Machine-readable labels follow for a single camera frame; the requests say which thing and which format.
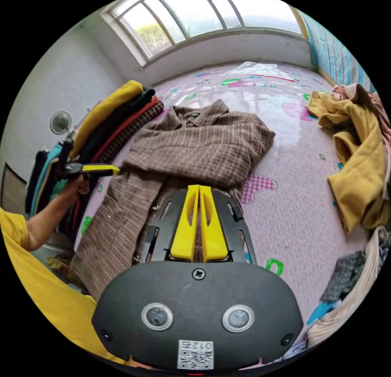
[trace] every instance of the white wall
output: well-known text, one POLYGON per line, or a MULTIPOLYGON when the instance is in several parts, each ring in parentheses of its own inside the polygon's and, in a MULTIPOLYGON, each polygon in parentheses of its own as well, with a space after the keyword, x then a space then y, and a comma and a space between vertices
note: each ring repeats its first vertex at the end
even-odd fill
POLYGON ((127 80, 154 85, 173 76, 225 62, 271 61, 313 68, 308 41, 284 35, 227 35, 205 40, 174 51, 141 68, 129 48, 100 17, 99 11, 82 24, 127 80))
POLYGON ((69 30, 39 60, 16 97, 1 141, 0 175, 7 162, 28 181, 36 152, 64 138, 49 129, 53 113, 68 111, 75 125, 88 107, 125 82, 86 32, 69 30))

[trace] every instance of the pink clothing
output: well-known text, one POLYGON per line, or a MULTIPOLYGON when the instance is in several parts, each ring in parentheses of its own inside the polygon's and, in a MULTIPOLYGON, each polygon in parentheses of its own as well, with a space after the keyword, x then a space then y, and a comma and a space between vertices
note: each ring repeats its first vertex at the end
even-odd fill
POLYGON ((391 125, 378 93, 370 93, 360 84, 350 84, 335 85, 332 94, 337 100, 349 99, 353 103, 366 105, 376 115, 382 131, 386 152, 386 175, 384 178, 383 199, 389 200, 390 196, 387 191, 387 183, 390 182, 391 176, 391 125))

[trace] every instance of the blue striped fabric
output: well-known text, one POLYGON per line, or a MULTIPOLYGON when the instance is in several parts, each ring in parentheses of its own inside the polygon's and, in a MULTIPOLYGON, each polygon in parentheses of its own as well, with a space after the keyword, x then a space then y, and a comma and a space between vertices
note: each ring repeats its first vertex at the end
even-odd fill
POLYGON ((375 92, 368 75, 349 50, 326 28, 305 13, 303 18, 311 45, 312 61, 337 84, 361 84, 375 92))

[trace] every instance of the qr code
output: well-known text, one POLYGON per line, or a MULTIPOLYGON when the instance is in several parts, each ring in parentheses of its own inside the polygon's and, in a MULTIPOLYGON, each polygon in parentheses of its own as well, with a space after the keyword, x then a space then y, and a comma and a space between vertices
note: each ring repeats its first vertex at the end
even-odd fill
POLYGON ((178 369, 213 369, 213 342, 180 340, 178 346, 178 369))

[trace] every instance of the pile of clothes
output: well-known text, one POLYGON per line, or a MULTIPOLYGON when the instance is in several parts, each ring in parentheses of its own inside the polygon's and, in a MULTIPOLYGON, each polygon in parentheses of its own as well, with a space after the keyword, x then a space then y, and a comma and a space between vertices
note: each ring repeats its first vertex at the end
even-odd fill
MULTIPOLYGON (((163 112, 164 105, 153 88, 129 81, 98 103, 73 132, 70 162, 111 164, 126 142, 145 124, 163 112)), ((40 212, 63 189, 66 180, 56 179, 56 163, 62 151, 59 142, 43 148, 36 157, 26 189, 25 211, 30 217, 40 212)), ((62 219, 59 231, 74 242, 85 206, 97 178, 90 180, 90 194, 75 204, 62 219)))
POLYGON ((375 229, 391 218, 391 125, 377 93, 360 84, 336 85, 332 94, 314 91, 307 106, 333 141, 343 169, 328 182, 342 226, 375 229))
POLYGON ((368 294, 388 254, 391 233, 391 123, 378 94, 360 84, 314 91, 307 106, 333 141, 343 165, 328 178, 346 235, 361 224, 371 237, 364 251, 339 259, 320 305, 307 321, 308 346, 339 329, 368 294))

